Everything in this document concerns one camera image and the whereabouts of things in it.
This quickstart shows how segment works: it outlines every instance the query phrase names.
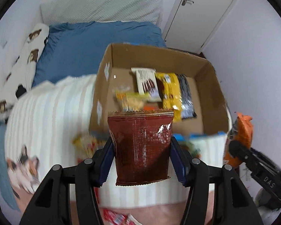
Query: headboard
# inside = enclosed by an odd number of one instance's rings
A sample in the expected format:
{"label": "headboard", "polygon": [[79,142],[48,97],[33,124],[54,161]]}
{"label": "headboard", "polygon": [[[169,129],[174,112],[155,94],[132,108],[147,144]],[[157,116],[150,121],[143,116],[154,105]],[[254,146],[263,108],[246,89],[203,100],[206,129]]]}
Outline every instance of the headboard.
{"label": "headboard", "polygon": [[162,0],[53,0],[40,7],[47,25],[90,21],[149,21],[159,25],[162,18]]}

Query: orange snack package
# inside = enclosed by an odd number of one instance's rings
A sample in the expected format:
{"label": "orange snack package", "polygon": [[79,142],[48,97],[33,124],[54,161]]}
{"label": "orange snack package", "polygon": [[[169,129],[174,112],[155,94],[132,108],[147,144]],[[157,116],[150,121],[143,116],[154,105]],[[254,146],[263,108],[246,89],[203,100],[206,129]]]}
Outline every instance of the orange snack package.
{"label": "orange snack package", "polygon": [[250,122],[251,120],[251,116],[237,113],[237,119],[227,136],[224,152],[224,164],[230,164],[233,168],[236,168],[242,163],[242,161],[238,158],[231,156],[229,153],[229,144],[232,140],[238,140],[248,149],[251,148],[253,138],[253,124]]}

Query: screw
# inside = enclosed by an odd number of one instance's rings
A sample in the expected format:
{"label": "screw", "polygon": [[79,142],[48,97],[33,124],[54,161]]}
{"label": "screw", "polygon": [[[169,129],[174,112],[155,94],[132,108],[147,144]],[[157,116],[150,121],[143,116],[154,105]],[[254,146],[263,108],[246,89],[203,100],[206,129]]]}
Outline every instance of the screw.
{"label": "screw", "polygon": [[92,164],[93,160],[92,160],[92,158],[87,158],[87,159],[84,160],[84,163],[85,164]]}
{"label": "screw", "polygon": [[231,167],[231,165],[229,165],[229,164],[226,164],[224,167],[225,167],[225,169],[228,170],[228,171],[231,171],[231,170],[232,170],[232,167]]}
{"label": "screw", "polygon": [[200,163],[200,160],[198,158],[194,158],[192,159],[191,161],[193,164],[199,164]]}
{"label": "screw", "polygon": [[58,164],[56,164],[56,165],[54,165],[54,166],[52,167],[53,171],[57,171],[57,170],[59,170],[60,168],[61,168],[61,166],[58,165]]}

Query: open cardboard box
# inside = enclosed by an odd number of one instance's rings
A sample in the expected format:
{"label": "open cardboard box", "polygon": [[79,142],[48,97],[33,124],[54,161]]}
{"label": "open cardboard box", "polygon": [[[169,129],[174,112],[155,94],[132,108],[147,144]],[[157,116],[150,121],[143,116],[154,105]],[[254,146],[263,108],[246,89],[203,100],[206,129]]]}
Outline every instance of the open cardboard box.
{"label": "open cardboard box", "polygon": [[130,44],[110,44],[105,51],[95,83],[90,131],[108,132],[108,112],[121,111],[116,90],[138,91],[132,67],[186,75],[197,117],[173,123],[173,133],[187,136],[229,131],[225,99],[208,60],[172,49]]}

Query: blue mattress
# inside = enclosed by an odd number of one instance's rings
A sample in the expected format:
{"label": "blue mattress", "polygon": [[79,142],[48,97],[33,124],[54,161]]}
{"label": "blue mattress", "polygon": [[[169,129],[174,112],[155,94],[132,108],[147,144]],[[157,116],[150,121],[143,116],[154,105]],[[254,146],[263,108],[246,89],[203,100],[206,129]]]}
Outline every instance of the blue mattress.
{"label": "blue mattress", "polygon": [[32,86],[56,83],[67,76],[97,73],[110,43],[165,47],[161,30],[150,22],[78,23],[50,26],[48,42],[37,63]]}

